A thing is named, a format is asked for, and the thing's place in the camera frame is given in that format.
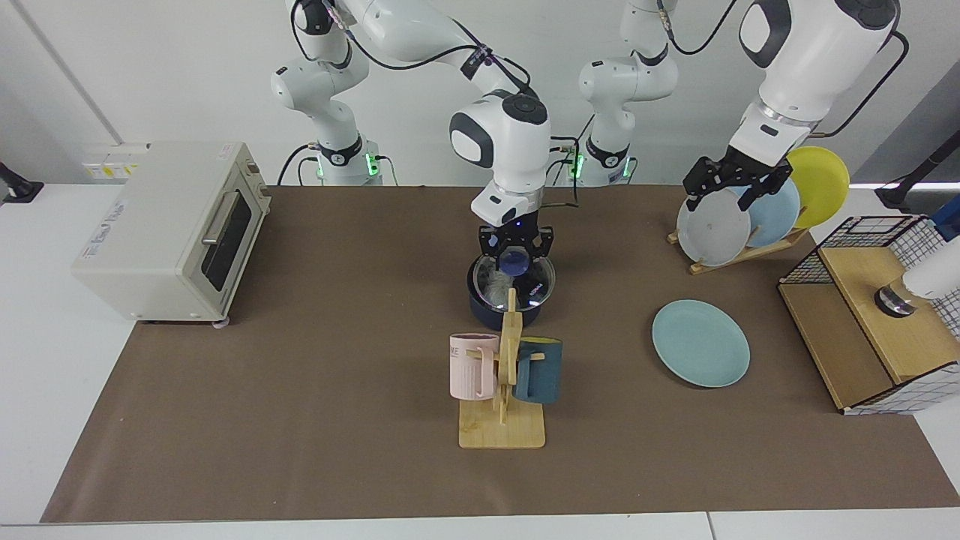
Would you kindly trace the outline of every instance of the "oven handle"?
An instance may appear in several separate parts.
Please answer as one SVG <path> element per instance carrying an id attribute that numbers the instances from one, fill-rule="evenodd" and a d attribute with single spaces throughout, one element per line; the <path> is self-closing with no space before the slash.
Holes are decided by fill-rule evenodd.
<path id="1" fill-rule="evenodd" d="M 232 191 L 223 196 L 220 200 L 220 206 L 217 208 L 216 213 L 213 214 L 213 220 L 210 222 L 210 226 L 206 228 L 206 233 L 204 233 L 204 239 L 202 240 L 203 245 L 215 246 L 220 243 L 220 240 L 224 238 L 224 233 L 227 231 L 227 223 L 230 216 L 233 215 L 233 210 L 236 209 L 239 200 L 239 191 Z"/>

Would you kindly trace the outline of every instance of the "oven window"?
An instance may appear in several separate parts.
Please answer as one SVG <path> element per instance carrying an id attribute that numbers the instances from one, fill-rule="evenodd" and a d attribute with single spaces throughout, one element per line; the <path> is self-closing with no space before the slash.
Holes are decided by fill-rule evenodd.
<path id="1" fill-rule="evenodd" d="M 227 282 L 227 274 L 233 267 L 233 261 L 236 259 L 237 252 L 240 250 L 240 244 L 243 243 L 244 234 L 250 225 L 253 214 L 250 205 L 244 200 L 241 194 L 237 200 L 237 205 L 230 214 L 227 221 L 227 229 L 224 231 L 223 238 L 215 246 L 210 246 L 206 250 L 204 262 L 201 264 L 201 270 L 204 276 L 217 289 L 217 292 L 224 290 L 224 284 Z"/>

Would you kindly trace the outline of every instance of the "dark blue mug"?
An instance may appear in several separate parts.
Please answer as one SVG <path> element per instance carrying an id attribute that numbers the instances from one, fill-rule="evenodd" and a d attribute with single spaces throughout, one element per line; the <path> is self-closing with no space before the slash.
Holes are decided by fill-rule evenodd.
<path id="1" fill-rule="evenodd" d="M 533 359 L 534 355 L 542 359 Z M 564 343 L 550 337 L 522 337 L 516 362 L 514 397 L 532 404 L 560 399 L 560 366 Z"/>

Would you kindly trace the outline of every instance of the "yellow plate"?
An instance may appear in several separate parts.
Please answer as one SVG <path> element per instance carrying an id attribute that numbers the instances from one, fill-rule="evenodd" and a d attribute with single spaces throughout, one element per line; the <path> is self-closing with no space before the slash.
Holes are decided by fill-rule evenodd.
<path id="1" fill-rule="evenodd" d="M 800 191 L 798 229 L 826 222 L 840 210 L 850 191 L 850 171 L 839 156 L 826 148 L 805 146 L 786 157 L 793 165 L 790 178 Z"/>

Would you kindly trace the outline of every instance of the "mug handle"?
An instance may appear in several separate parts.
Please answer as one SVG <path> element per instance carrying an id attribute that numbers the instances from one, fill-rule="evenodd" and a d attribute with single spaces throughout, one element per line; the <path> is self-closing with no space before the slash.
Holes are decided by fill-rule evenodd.
<path id="1" fill-rule="evenodd" d="M 480 347 L 480 390 L 477 391 L 477 397 L 492 397 L 496 393 L 496 373 L 493 367 L 493 349 Z"/>

